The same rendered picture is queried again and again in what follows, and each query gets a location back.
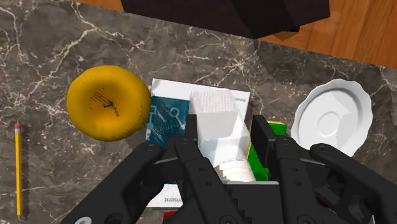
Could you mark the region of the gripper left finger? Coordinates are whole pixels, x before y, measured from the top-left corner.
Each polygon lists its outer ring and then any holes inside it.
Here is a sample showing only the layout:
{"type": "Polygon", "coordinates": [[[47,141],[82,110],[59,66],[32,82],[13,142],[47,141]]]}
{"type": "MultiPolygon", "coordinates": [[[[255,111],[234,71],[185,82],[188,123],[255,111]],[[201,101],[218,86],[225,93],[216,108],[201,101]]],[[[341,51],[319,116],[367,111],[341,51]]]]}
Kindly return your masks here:
{"type": "Polygon", "coordinates": [[[169,224],[245,224],[210,161],[197,146],[196,115],[188,115],[186,133],[163,148],[142,143],[117,165],[61,224],[136,224],[164,184],[182,184],[183,206],[169,224]]]}

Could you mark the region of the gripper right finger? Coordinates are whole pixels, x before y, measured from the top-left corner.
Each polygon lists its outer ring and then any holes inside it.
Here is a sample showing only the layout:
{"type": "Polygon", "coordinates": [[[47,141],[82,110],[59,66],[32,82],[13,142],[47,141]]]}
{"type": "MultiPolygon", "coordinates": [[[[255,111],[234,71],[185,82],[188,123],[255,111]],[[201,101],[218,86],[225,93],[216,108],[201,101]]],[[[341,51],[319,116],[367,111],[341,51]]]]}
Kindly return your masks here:
{"type": "Polygon", "coordinates": [[[397,185],[336,148],[309,150],[254,115],[251,141],[279,184],[284,224],[397,224],[397,185]]]}

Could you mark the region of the green box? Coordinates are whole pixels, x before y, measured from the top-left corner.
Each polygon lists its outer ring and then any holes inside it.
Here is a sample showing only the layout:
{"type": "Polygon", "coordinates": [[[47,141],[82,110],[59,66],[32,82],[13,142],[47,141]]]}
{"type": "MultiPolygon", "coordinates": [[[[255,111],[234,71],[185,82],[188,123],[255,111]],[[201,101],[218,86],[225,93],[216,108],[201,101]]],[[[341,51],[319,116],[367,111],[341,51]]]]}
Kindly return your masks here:
{"type": "MultiPolygon", "coordinates": [[[[285,123],[268,121],[268,124],[276,135],[284,136],[286,134],[288,126],[285,123]]],[[[252,143],[250,144],[249,153],[247,154],[247,161],[251,166],[255,180],[268,181],[268,168],[262,166],[252,143]]]]}

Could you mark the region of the small red object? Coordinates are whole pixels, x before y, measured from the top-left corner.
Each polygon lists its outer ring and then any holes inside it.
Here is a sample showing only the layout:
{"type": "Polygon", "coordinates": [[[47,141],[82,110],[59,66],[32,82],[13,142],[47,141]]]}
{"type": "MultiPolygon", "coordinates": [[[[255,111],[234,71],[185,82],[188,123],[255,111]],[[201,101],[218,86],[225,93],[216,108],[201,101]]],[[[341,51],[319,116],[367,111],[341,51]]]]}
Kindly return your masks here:
{"type": "Polygon", "coordinates": [[[162,224],[170,224],[175,213],[175,211],[164,212],[162,224]]]}

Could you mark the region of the yellow round fruit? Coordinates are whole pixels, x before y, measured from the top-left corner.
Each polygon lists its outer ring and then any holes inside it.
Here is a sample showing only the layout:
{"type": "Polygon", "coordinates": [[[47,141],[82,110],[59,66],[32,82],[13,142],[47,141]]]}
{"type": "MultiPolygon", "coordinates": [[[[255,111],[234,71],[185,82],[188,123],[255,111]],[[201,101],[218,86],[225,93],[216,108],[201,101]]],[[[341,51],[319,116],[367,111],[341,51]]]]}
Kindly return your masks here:
{"type": "Polygon", "coordinates": [[[97,66],[72,81],[66,106],[70,121],[82,133],[99,141],[118,141],[146,124],[151,93],[134,73],[97,66]]]}

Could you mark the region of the white scalloped plate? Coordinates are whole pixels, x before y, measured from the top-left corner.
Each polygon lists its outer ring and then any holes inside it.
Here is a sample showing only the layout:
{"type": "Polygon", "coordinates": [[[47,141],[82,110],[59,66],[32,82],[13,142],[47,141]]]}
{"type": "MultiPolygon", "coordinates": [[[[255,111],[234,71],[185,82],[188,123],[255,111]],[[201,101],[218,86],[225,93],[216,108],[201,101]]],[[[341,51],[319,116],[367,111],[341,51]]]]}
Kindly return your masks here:
{"type": "Polygon", "coordinates": [[[302,148],[329,144],[352,157],[366,141],[372,101],[356,81],[334,79],[315,87],[298,106],[291,137],[302,148]]]}

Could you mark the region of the white tube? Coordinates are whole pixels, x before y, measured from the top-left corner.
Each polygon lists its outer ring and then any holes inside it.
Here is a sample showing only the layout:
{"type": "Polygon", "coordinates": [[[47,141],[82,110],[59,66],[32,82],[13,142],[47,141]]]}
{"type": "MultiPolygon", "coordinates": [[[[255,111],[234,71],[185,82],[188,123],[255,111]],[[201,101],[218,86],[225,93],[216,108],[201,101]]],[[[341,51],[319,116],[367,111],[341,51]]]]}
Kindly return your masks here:
{"type": "Polygon", "coordinates": [[[255,180],[247,154],[250,134],[230,90],[192,92],[190,111],[197,116],[198,148],[222,181],[255,180]]]}

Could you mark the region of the white and teal book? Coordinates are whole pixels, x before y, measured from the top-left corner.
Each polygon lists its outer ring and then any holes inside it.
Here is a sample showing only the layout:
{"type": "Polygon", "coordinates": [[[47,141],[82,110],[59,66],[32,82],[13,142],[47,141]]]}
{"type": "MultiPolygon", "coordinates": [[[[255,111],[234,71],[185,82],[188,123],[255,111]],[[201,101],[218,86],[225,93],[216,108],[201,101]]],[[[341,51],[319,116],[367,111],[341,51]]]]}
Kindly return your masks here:
{"type": "MultiPolygon", "coordinates": [[[[221,90],[221,87],[210,87],[205,85],[183,83],[178,81],[163,80],[158,78],[152,79],[151,93],[152,96],[166,97],[171,99],[189,100],[191,92],[196,91],[215,91],[221,90]]],[[[247,106],[250,93],[242,90],[230,89],[235,104],[238,107],[243,118],[246,117],[247,106]]],[[[176,183],[164,184],[162,191],[154,197],[147,207],[181,207],[183,205],[179,188],[176,183]]]]}

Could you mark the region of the yellow pencil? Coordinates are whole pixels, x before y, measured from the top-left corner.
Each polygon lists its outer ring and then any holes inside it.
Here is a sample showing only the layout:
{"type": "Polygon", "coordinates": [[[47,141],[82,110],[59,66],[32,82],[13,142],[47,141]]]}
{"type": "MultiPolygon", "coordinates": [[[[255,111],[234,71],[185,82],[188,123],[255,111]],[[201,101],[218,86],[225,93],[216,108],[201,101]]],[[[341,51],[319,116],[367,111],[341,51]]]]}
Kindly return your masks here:
{"type": "Polygon", "coordinates": [[[17,217],[20,220],[22,214],[22,137],[19,123],[15,124],[15,172],[17,217]]]}

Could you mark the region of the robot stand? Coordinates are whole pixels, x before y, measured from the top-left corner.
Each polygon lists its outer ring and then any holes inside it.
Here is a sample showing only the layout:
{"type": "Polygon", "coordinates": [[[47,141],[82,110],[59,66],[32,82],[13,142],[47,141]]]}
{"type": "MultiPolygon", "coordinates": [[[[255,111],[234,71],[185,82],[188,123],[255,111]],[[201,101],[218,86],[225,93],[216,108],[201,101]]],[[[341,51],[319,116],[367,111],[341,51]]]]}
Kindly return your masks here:
{"type": "Polygon", "coordinates": [[[251,39],[330,17],[330,0],[120,0],[125,12],[251,39]]]}

